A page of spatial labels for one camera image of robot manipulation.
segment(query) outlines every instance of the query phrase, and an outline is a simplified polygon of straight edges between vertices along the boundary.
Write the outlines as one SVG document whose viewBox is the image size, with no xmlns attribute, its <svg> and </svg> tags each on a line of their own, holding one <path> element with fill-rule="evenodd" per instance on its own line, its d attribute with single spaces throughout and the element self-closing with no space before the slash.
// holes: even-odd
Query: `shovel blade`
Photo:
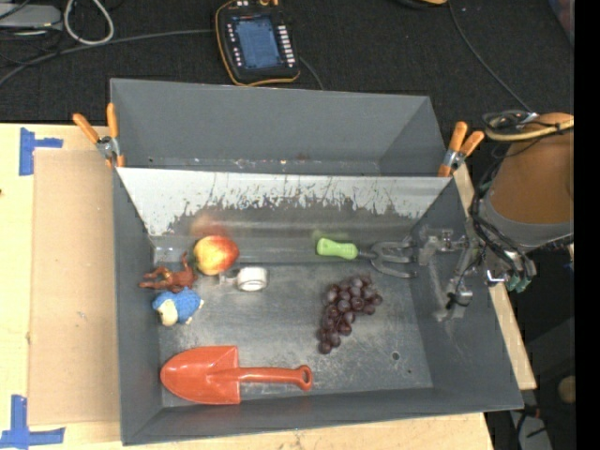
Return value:
<svg viewBox="0 0 600 450">
<path fill-rule="evenodd" d="M 160 371 L 165 387 L 180 398 L 206 405 L 241 402 L 240 382 L 236 379 L 216 381 L 215 372 L 238 368 L 237 347 L 199 347 L 178 353 Z"/>
</svg>

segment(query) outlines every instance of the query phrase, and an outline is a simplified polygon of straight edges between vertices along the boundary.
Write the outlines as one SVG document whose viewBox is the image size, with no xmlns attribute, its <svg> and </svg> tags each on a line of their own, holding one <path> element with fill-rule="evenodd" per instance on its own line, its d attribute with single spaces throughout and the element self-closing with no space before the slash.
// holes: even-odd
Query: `grapes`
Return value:
<svg viewBox="0 0 600 450">
<path fill-rule="evenodd" d="M 356 318 L 372 315 L 382 302 L 370 275 L 351 276 L 330 285 L 325 295 L 321 328 L 317 332 L 319 352 L 327 355 L 339 347 L 341 337 L 352 333 Z"/>
<path fill-rule="evenodd" d="M 361 288 L 362 288 L 362 285 L 360 287 L 356 287 L 356 286 L 350 287 L 350 295 L 352 295 L 353 297 L 361 296 L 362 295 L 362 291 L 360 290 Z"/>
<path fill-rule="evenodd" d="M 382 296 L 381 296 L 381 295 L 379 295 L 379 294 L 376 294 L 376 295 L 375 295 L 375 296 L 374 296 L 374 297 L 371 299 L 371 303 L 372 303 L 372 304 L 373 304 L 375 307 L 377 307 L 377 306 L 381 305 L 381 304 L 382 304 L 382 301 L 383 301 L 383 299 L 382 299 Z"/>
<path fill-rule="evenodd" d="M 350 305 L 352 306 L 352 310 L 360 311 L 365 307 L 365 300 L 359 296 L 355 296 L 351 301 Z"/>
<path fill-rule="evenodd" d="M 375 313 L 375 306 L 373 304 L 366 304 L 363 308 L 363 312 L 365 313 L 365 315 L 372 315 L 373 313 Z"/>
<path fill-rule="evenodd" d="M 345 313 L 348 310 L 350 310 L 353 306 L 350 305 L 350 302 L 348 300 L 344 300 L 341 299 L 339 300 L 339 302 L 337 302 L 337 309 L 341 312 L 341 313 Z"/>
<path fill-rule="evenodd" d="M 348 300 L 350 302 L 350 299 L 353 297 L 352 295 L 350 295 L 350 292 L 348 292 L 347 290 L 342 290 L 340 293 L 337 294 L 337 296 L 339 298 L 341 298 L 342 300 Z"/>
<path fill-rule="evenodd" d="M 346 313 L 344 313 L 344 315 L 342 316 L 342 320 L 345 323 L 347 323 L 348 325 L 350 325 L 352 322 L 354 322 L 355 318 L 356 318 L 356 316 L 349 310 Z"/>
<path fill-rule="evenodd" d="M 328 341 L 322 341 L 319 344 L 319 352 L 321 352 L 323 355 L 327 355 L 328 353 L 330 353 L 331 349 L 331 343 L 329 343 Z"/>
</svg>

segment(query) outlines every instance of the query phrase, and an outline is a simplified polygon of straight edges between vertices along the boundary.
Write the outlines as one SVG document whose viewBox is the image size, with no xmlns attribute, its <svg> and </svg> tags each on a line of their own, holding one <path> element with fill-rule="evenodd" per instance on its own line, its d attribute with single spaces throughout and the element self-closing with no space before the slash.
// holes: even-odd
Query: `gray metal bin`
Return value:
<svg viewBox="0 0 600 450">
<path fill-rule="evenodd" d="M 428 97 L 113 79 L 125 168 L 113 174 L 122 440 L 156 443 L 292 428 L 522 407 L 484 280 L 448 317 L 460 252 L 412 263 L 416 278 L 368 261 L 324 261 L 319 236 L 362 246 L 465 234 Z M 214 229 L 239 243 L 238 264 L 270 281 L 240 292 L 201 277 L 191 325 L 163 327 L 138 287 L 158 263 Z M 369 272 L 383 304 L 327 355 L 315 333 L 330 283 Z M 313 388 L 244 384 L 239 405 L 192 404 L 159 380 L 174 354 L 236 345 L 244 367 L 307 364 Z"/>
</svg>

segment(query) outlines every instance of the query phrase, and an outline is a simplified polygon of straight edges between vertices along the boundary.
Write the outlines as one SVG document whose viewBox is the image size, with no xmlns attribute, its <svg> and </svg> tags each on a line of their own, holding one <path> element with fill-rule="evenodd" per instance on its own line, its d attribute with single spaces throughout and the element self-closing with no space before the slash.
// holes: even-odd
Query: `green-handled tool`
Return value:
<svg viewBox="0 0 600 450">
<path fill-rule="evenodd" d="M 402 272 L 390 267 L 387 263 L 414 263 L 413 255 L 398 254 L 404 248 L 414 247 L 412 240 L 404 242 L 378 242 L 370 250 L 362 250 L 353 243 L 340 243 L 329 238 L 320 238 L 317 242 L 317 255 L 323 257 L 340 257 L 346 260 L 364 258 L 371 260 L 373 266 L 380 272 L 400 278 L 414 278 L 416 272 Z"/>
</svg>

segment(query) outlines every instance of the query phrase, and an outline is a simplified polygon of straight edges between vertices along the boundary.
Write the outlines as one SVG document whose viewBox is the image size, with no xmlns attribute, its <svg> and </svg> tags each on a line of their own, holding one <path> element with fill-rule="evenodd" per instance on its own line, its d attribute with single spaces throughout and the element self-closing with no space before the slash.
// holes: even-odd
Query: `green handle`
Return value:
<svg viewBox="0 0 600 450">
<path fill-rule="evenodd" d="M 340 244 L 328 238 L 320 238 L 317 242 L 317 255 L 354 260 L 358 257 L 358 248 L 355 244 Z"/>
</svg>

